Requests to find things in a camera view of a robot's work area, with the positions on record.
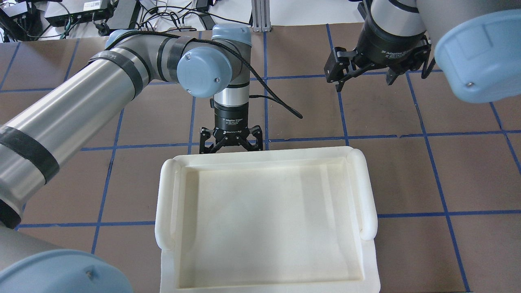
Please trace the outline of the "white plastic tray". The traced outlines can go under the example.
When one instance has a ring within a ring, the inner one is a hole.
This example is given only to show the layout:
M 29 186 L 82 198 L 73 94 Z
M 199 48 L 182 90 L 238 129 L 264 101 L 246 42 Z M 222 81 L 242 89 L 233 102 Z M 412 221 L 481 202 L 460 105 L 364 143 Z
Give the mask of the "white plastic tray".
M 179 155 L 160 173 L 160 292 L 379 293 L 377 230 L 359 149 Z

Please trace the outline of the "aluminium frame post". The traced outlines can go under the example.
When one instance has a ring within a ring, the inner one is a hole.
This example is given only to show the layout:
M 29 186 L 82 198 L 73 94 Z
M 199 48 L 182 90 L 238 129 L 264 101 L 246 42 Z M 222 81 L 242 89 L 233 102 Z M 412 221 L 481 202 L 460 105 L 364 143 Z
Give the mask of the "aluminium frame post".
M 251 0 L 251 20 L 254 32 L 271 32 L 270 0 Z

